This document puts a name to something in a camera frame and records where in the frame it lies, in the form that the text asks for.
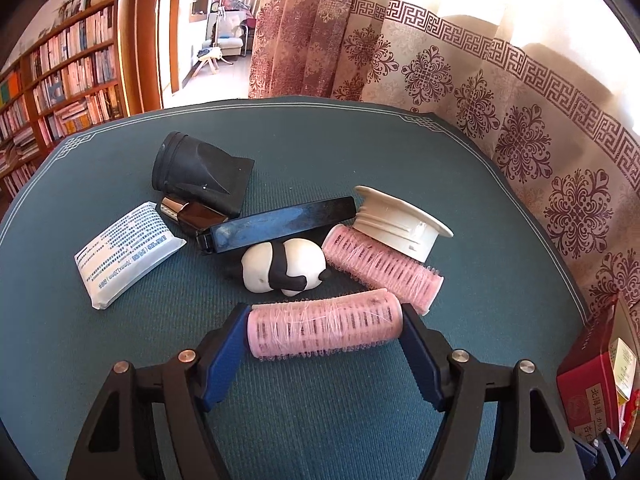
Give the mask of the patterned beige curtain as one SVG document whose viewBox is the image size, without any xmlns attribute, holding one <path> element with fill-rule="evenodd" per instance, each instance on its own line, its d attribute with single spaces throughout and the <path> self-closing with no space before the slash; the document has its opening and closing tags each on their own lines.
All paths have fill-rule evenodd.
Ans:
<svg viewBox="0 0 640 480">
<path fill-rule="evenodd" d="M 639 53 L 602 0 L 259 0 L 253 99 L 433 113 L 500 169 L 591 312 L 639 305 Z"/>
</svg>

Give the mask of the wooden stool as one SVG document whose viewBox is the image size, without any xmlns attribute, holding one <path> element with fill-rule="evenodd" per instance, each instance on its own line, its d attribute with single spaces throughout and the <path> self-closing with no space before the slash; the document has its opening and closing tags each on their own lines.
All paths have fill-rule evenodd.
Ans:
<svg viewBox="0 0 640 480">
<path fill-rule="evenodd" d="M 218 73 L 219 63 L 224 63 L 232 66 L 233 63 L 227 61 L 222 54 L 222 50 L 219 46 L 208 47 L 198 52 L 198 60 L 194 66 L 192 77 L 198 76 L 198 73 L 204 66 L 208 66 L 210 72 L 214 75 Z"/>
</svg>

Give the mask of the white plastic lid cap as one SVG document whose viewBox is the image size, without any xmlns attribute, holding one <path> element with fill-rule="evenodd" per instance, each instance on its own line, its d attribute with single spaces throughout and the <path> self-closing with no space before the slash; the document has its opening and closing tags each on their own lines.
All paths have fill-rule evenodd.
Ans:
<svg viewBox="0 0 640 480">
<path fill-rule="evenodd" d="M 437 237 L 454 236 L 446 224 L 400 198 L 365 185 L 355 191 L 362 203 L 352 227 L 409 258 L 424 263 Z"/>
</svg>

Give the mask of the white cream tube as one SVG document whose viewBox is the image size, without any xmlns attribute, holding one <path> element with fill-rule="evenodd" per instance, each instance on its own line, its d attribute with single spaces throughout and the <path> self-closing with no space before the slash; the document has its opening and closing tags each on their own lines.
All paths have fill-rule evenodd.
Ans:
<svg viewBox="0 0 640 480">
<path fill-rule="evenodd" d="M 74 255 L 91 307 L 107 309 L 185 244 L 160 218 L 154 203 L 129 211 Z"/>
</svg>

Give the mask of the green table mat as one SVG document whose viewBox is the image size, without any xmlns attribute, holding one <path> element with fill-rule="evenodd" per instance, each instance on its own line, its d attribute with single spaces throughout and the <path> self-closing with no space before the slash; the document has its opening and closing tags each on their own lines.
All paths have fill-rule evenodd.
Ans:
<svg viewBox="0 0 640 480">
<path fill-rule="evenodd" d="M 73 136 L 15 197 L 1 226 L 1 418 L 40 479 L 65 476 L 112 365 L 167 361 L 256 296 L 187 244 L 96 310 L 75 255 L 158 202 L 160 144 L 180 131 L 254 160 L 244 214 L 367 185 L 444 222 L 428 263 L 444 276 L 427 326 L 477 359 L 532 360 L 548 384 L 582 329 L 560 256 L 497 171 L 457 132 L 371 104 L 235 101 L 163 110 Z M 246 359 L 209 414 L 237 479 L 414 479 L 440 416 L 397 342 L 305 359 Z"/>
</svg>

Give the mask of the red storage box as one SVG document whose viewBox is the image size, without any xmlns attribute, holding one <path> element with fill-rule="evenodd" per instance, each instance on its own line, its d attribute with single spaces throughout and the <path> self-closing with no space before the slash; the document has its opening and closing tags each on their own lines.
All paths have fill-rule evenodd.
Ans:
<svg viewBox="0 0 640 480">
<path fill-rule="evenodd" d="M 617 403 L 608 347 L 622 338 L 637 357 L 630 400 Z M 568 428 L 587 441 L 610 428 L 624 445 L 639 435 L 639 339 L 627 301 L 616 295 L 582 329 L 556 372 Z"/>
</svg>

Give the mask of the black rectangular bar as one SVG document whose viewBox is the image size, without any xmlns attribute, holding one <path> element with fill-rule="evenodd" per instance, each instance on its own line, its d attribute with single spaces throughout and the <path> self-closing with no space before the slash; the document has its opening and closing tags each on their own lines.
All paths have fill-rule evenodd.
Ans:
<svg viewBox="0 0 640 480">
<path fill-rule="evenodd" d="M 228 220 L 196 234 L 198 247 L 206 254 L 222 254 L 277 238 L 312 231 L 356 216 L 352 196 L 317 200 L 251 216 Z"/>
</svg>

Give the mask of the brown lipstick case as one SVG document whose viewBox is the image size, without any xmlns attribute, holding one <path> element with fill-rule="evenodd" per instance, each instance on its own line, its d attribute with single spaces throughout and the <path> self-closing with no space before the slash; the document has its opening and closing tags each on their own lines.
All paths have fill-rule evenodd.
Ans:
<svg viewBox="0 0 640 480">
<path fill-rule="evenodd" d="M 212 208 L 195 200 L 188 202 L 177 196 L 165 196 L 160 201 L 160 212 L 175 222 L 181 232 L 188 237 L 196 237 L 198 233 L 212 226 L 219 226 L 228 220 L 227 216 Z"/>
</svg>

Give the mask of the green yellow medicine box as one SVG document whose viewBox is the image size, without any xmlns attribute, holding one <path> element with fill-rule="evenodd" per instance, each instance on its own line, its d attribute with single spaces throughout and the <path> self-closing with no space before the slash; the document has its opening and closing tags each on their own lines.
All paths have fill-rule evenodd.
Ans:
<svg viewBox="0 0 640 480">
<path fill-rule="evenodd" d="M 632 390 L 634 390 L 637 357 L 622 338 L 611 341 L 608 354 L 610 355 L 617 403 L 624 405 L 630 400 Z"/>
</svg>

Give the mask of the black dryer nozzle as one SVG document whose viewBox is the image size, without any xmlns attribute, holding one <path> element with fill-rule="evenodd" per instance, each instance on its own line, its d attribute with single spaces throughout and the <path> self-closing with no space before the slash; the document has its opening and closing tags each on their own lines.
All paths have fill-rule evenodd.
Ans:
<svg viewBox="0 0 640 480">
<path fill-rule="evenodd" d="M 174 131 L 156 154 L 152 188 L 236 218 L 254 165 L 253 159 L 232 156 L 213 144 Z"/>
</svg>

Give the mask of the panda toy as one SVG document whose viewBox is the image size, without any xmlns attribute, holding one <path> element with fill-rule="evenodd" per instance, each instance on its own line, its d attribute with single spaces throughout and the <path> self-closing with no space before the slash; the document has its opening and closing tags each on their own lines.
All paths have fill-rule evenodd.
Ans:
<svg viewBox="0 0 640 480">
<path fill-rule="evenodd" d="M 256 244 L 244 252 L 240 266 L 244 287 L 255 294 L 278 290 L 293 297 L 317 288 L 331 275 L 321 247 L 306 238 Z"/>
</svg>

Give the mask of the wooden door frame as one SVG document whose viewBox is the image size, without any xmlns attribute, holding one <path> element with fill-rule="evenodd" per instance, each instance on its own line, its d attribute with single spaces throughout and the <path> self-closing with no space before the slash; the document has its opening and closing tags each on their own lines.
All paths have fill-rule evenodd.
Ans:
<svg viewBox="0 0 640 480">
<path fill-rule="evenodd" d="M 164 107 L 160 85 L 160 19 L 168 18 L 169 35 L 177 31 L 179 0 L 134 0 L 134 45 L 141 110 Z"/>
</svg>

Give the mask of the wooden bookshelf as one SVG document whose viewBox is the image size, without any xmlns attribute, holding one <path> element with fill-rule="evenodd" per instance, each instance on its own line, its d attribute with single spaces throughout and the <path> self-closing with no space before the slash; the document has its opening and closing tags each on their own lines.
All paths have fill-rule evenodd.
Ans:
<svg viewBox="0 0 640 480">
<path fill-rule="evenodd" d="M 104 0 L 1 74 L 1 197 L 10 202 L 70 136 L 142 112 L 136 0 Z"/>
</svg>

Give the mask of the pink hair roller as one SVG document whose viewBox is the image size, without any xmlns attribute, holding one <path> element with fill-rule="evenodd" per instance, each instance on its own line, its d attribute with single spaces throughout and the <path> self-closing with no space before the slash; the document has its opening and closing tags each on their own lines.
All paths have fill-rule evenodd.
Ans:
<svg viewBox="0 0 640 480">
<path fill-rule="evenodd" d="M 324 356 L 386 344 L 404 325 L 399 300 L 375 289 L 329 299 L 258 304 L 247 318 L 250 353 L 260 360 Z"/>
<path fill-rule="evenodd" d="M 424 266 L 351 226 L 334 226 L 321 248 L 332 268 L 367 288 L 386 288 L 421 316 L 431 309 L 444 284 L 439 270 Z"/>
</svg>

